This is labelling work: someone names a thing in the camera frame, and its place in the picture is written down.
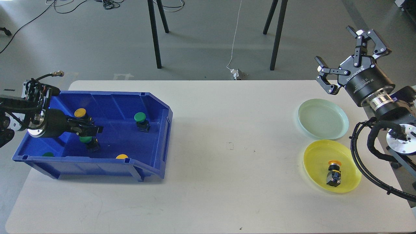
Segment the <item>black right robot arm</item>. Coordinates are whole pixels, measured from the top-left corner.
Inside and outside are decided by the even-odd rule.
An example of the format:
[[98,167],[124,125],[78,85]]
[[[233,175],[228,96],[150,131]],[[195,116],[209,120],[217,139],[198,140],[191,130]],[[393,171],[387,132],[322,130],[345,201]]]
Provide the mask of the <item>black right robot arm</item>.
[[382,182],[362,162],[357,148],[358,137],[364,127],[370,128],[367,148],[378,159],[398,163],[415,176],[415,89],[405,86],[394,92],[395,84],[377,65],[377,59],[389,55],[391,49],[373,29],[346,29],[356,40],[352,55],[338,68],[329,68],[324,60],[316,56],[318,75],[316,81],[330,95],[337,95],[344,88],[355,104],[369,106],[374,117],[356,124],[350,137],[350,150],[358,170],[373,184],[387,194],[415,202],[415,195],[406,193]]

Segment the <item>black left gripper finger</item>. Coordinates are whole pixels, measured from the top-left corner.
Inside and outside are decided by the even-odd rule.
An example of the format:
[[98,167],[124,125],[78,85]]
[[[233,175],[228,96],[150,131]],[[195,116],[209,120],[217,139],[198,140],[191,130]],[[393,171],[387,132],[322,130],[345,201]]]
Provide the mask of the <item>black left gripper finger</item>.
[[84,128],[86,126],[94,126],[94,123],[92,121],[86,120],[86,119],[79,119],[75,117],[68,117],[67,118],[67,127],[78,127],[78,128]]
[[80,137],[96,136],[98,133],[102,133],[103,126],[95,125],[78,125],[70,127],[69,132],[74,133]]

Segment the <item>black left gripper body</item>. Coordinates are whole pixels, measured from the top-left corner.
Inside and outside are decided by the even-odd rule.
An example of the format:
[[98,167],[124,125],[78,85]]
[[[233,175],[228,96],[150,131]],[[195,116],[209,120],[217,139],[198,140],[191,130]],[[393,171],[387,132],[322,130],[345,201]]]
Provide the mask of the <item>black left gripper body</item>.
[[56,138],[67,129],[68,115],[59,109],[46,110],[46,123],[40,129],[28,129],[27,132],[36,138]]

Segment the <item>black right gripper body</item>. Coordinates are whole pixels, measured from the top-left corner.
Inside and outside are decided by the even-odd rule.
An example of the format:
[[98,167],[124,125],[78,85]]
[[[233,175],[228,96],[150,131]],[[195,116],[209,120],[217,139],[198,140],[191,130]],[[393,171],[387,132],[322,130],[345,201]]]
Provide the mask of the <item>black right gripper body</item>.
[[349,56],[339,68],[350,72],[348,75],[339,74],[338,84],[345,88],[358,107],[368,106],[365,99],[379,89],[384,89],[390,94],[395,88],[395,84],[371,56],[364,55],[359,67],[354,66],[354,59]]

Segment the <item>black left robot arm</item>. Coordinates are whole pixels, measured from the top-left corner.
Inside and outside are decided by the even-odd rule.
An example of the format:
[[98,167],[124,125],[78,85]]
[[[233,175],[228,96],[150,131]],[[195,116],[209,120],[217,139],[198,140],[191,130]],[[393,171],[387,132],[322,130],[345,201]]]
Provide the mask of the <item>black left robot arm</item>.
[[69,116],[59,109],[50,108],[52,97],[58,96],[59,88],[44,84],[46,77],[62,77],[63,71],[55,71],[37,79],[26,80],[21,97],[1,95],[1,146],[15,136],[16,131],[27,130],[32,137],[57,138],[64,132],[80,137],[94,137],[102,133],[103,126],[95,125],[87,113],[75,111]]

